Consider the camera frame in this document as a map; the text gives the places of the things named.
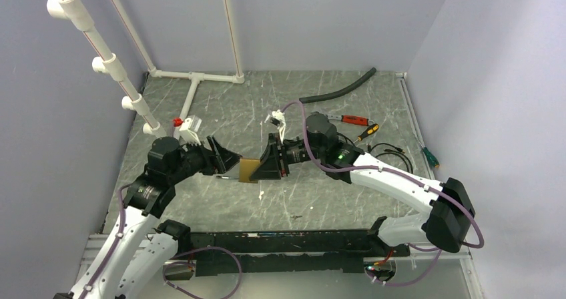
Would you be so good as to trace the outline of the large brass padlock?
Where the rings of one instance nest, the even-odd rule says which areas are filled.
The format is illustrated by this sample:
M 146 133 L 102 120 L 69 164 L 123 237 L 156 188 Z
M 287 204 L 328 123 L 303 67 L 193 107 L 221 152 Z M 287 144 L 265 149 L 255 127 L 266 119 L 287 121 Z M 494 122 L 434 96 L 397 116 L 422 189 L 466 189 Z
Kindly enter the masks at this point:
M 260 165 L 259 159 L 241 158 L 240 162 L 226 174 L 216 175 L 216 179 L 235 180 L 240 183 L 257 184 L 258 180 L 252 180 L 250 176 Z

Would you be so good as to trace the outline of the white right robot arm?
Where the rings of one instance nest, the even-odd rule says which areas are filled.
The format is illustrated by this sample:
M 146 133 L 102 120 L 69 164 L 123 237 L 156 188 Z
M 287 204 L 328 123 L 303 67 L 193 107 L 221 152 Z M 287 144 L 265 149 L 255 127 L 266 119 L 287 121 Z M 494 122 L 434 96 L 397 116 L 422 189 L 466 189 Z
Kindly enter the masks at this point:
M 250 180 L 280 180 L 289 174 L 291 164 L 307 161 L 322 166 L 335 180 L 384 193 L 417 211 L 403 218 L 377 219 L 367 239 L 373 254 L 383 256 L 401 244 L 429 243 L 450 253 L 465 245 L 475 209 L 462 182 L 440 182 L 390 166 L 341 140 L 336 126 L 321 113 L 306 118 L 303 138 L 281 139 L 271 133 Z

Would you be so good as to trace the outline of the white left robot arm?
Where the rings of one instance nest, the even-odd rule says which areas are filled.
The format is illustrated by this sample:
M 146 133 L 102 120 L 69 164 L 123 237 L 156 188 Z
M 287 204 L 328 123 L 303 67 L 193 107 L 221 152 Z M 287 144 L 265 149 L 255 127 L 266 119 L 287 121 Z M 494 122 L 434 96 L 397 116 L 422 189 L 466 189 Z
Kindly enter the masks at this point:
M 190 227 L 158 221 L 176 184 L 195 174 L 224 174 L 240 161 L 214 137 L 207 141 L 209 147 L 182 145 L 171 136 L 154 140 L 143 173 L 116 192 L 119 216 L 97 256 L 71 290 L 55 298 L 137 298 L 168 260 L 192 253 Z

